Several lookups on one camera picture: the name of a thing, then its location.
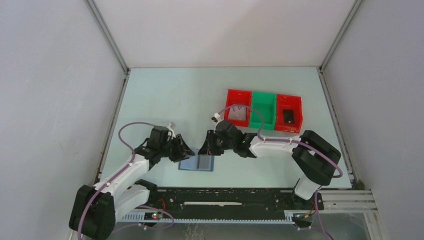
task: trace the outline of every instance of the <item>table surface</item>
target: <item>table surface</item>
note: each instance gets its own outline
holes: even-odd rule
[[[189,147],[199,149],[211,117],[225,107],[227,90],[240,89],[301,96],[304,130],[313,130],[340,150],[323,88],[315,67],[188,67],[133,68],[123,96],[101,179],[112,174],[131,155],[118,139],[119,129],[131,122],[176,124]],[[151,126],[131,125],[122,138],[134,148],[150,135]],[[240,127],[244,132],[257,129]],[[265,136],[296,134],[263,130]],[[339,161],[343,177],[327,188],[351,188],[345,161]],[[303,175],[287,153],[281,157],[242,158],[227,150],[216,156],[212,172],[178,170],[163,158],[143,179],[160,187],[292,188]]]

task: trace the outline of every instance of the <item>white wall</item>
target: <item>white wall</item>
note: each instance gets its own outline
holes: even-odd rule
[[[390,239],[422,239],[424,1],[365,1],[327,80]]]
[[[130,67],[198,67],[319,66],[355,1],[95,2]]]
[[[82,0],[1,2],[1,239],[65,239],[124,75]]]

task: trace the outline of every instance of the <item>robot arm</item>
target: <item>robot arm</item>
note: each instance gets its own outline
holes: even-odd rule
[[[225,150],[233,150],[243,158],[260,158],[264,156],[280,157],[290,153],[291,157],[303,171],[304,175],[293,190],[293,198],[310,200],[320,186],[328,186],[335,168],[317,153],[311,152],[307,144],[320,151],[336,165],[341,158],[340,152],[322,137],[311,130],[294,137],[259,137],[257,133],[243,133],[234,124],[222,120],[217,113],[212,118],[216,123],[214,130],[207,131],[206,140],[199,150],[199,155],[219,156]]]
[[[78,230],[82,213],[92,196],[106,184],[88,209],[82,224],[82,234],[104,240],[112,232],[115,223],[124,215],[145,204],[149,199],[149,184],[140,180],[161,158],[179,162],[194,156],[195,153],[186,145],[180,134],[175,135],[174,124],[155,126],[150,137],[134,152],[116,172],[96,183],[94,186],[83,185],[77,192],[69,219],[69,227]]]

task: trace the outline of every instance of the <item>plastic bin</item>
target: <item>plastic bin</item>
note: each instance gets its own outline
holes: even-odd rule
[[[276,123],[276,112],[277,112],[277,94],[268,92],[252,92],[251,100],[252,108],[256,109],[263,116],[263,128],[268,130],[274,130]],[[260,128],[262,124],[261,117],[252,111],[250,114],[249,128]]]
[[[277,94],[274,130],[298,134],[301,131],[302,121],[301,97]]]
[[[225,107],[231,106],[233,104],[243,104],[247,105],[249,107],[252,106],[252,92],[251,91],[243,91],[243,90],[237,90],[237,89],[228,89],[228,94],[226,97],[226,103]],[[244,111],[244,114],[242,117],[237,117],[231,119],[230,111]],[[224,119],[228,120],[232,124],[240,127],[248,127],[249,126],[249,120],[251,117],[251,110],[247,108],[242,109],[227,109],[225,110]]]

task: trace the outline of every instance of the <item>red cable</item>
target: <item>red cable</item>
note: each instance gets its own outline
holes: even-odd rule
[[[165,204],[165,200],[163,198],[161,198],[158,201],[162,201],[162,203],[163,203],[163,210],[165,210],[167,208],[167,205]]]
[[[311,213],[309,213],[310,215],[314,215],[314,214],[316,214],[317,213],[317,207],[315,206],[315,203],[314,202],[310,202],[311,204],[312,204],[312,209],[310,210],[310,212],[312,212],[312,210],[315,210],[312,214]]]

